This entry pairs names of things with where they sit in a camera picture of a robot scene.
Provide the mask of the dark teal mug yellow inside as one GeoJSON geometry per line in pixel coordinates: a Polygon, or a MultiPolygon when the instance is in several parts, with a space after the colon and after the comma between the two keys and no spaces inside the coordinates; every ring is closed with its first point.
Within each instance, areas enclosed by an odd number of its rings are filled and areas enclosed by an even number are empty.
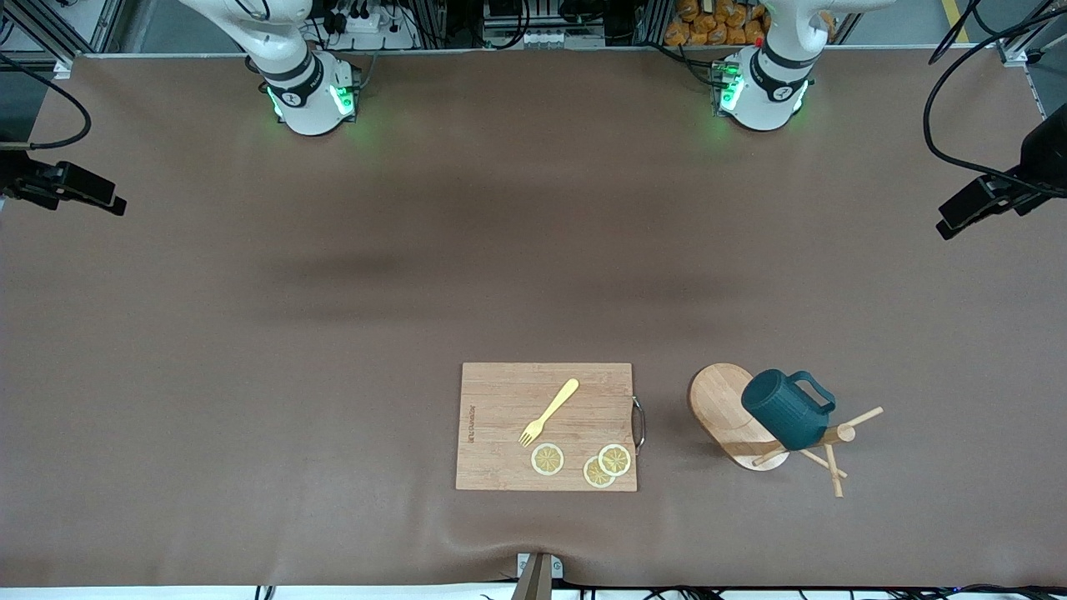
{"type": "Polygon", "coordinates": [[[837,398],[811,372],[759,372],[742,392],[744,410],[786,451],[817,444],[829,427],[837,398]]]}

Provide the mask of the wooden mug tree rack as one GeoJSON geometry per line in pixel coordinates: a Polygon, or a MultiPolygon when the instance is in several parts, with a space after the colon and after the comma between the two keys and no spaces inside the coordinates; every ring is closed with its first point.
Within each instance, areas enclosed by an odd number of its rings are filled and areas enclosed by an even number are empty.
{"type": "Polygon", "coordinates": [[[751,417],[742,406],[742,392],[755,375],[732,363],[706,366],[694,376],[689,386],[689,406],[702,429],[724,451],[733,463],[754,472],[767,472],[780,467],[790,455],[799,453],[813,463],[826,468],[835,498],[843,498],[843,481],[847,474],[839,465],[834,448],[856,439],[858,426],[883,414],[882,407],[831,424],[812,447],[789,451],[751,417]]]}

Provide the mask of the black electronics rack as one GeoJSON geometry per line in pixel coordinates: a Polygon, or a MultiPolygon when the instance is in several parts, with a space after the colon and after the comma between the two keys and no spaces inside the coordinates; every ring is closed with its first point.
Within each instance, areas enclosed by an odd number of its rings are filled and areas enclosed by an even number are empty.
{"type": "Polygon", "coordinates": [[[602,29],[609,0],[475,0],[484,33],[513,37],[519,30],[602,29]]]}

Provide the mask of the pile of orange bags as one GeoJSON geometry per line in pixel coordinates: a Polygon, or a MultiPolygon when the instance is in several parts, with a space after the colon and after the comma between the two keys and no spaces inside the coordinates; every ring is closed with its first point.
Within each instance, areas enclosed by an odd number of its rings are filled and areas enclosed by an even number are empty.
{"type": "Polygon", "coordinates": [[[770,26],[769,7],[755,0],[675,0],[663,45],[755,46],[770,26]]]}

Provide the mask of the white power strip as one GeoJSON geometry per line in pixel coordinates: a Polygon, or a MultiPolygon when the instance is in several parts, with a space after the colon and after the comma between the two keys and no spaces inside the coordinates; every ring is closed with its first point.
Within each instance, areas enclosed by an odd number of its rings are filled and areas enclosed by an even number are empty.
{"type": "Polygon", "coordinates": [[[335,7],[331,12],[329,23],[335,33],[376,34],[392,27],[393,19],[388,12],[378,5],[363,4],[349,7],[335,7]]]}
{"type": "Polygon", "coordinates": [[[523,49],[580,50],[605,47],[601,30],[592,29],[534,29],[523,35],[523,49]]]}

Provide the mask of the brown table mat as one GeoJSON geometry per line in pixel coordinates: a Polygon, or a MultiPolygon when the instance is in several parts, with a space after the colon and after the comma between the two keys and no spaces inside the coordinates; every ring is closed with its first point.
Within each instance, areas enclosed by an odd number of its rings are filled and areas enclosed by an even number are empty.
{"type": "Polygon", "coordinates": [[[941,66],[827,51],[745,132],[653,51],[383,56],[292,135],[240,58],[81,58],[123,217],[0,210],[0,588],[1067,588],[1067,202],[945,242],[941,66]],[[636,492],[456,487],[465,363],[627,363],[636,492]],[[809,372],[843,498],[734,463],[698,372],[809,372]]]}

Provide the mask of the wooden cutting board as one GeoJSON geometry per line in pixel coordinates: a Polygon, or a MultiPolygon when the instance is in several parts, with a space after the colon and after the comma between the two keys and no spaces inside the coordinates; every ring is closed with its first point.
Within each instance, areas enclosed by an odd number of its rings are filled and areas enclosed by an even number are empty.
{"type": "Polygon", "coordinates": [[[508,493],[636,493],[634,377],[627,363],[465,363],[458,398],[456,487],[508,493]],[[579,390],[546,422],[529,447],[519,437],[570,378],[579,390]],[[545,442],[563,449],[563,470],[538,475],[531,452],[545,442]],[[634,464],[614,485],[595,489],[583,465],[607,444],[624,445],[634,464]]]}

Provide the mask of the yellow plastic fork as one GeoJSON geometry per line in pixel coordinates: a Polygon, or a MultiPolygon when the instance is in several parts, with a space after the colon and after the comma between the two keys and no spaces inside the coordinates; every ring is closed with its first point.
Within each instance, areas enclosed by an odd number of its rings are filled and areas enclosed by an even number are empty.
{"type": "Polygon", "coordinates": [[[579,390],[580,382],[576,378],[570,378],[566,381],[563,385],[556,392],[554,398],[550,400],[550,405],[542,411],[538,419],[534,419],[532,422],[527,425],[521,436],[519,436],[519,445],[521,447],[529,447],[534,440],[544,431],[544,425],[546,422],[579,390]]]}

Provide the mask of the aluminium frame post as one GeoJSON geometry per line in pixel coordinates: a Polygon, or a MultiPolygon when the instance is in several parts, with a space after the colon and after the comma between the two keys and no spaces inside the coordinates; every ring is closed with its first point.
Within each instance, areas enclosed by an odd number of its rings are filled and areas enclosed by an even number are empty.
{"type": "Polygon", "coordinates": [[[1034,65],[1053,49],[1067,49],[1067,0],[1038,0],[1024,17],[1024,22],[1034,20],[1037,23],[997,42],[1006,66],[1034,65]]]}
{"type": "Polygon", "coordinates": [[[69,72],[121,46],[138,0],[0,0],[0,53],[31,72],[69,72]]]}

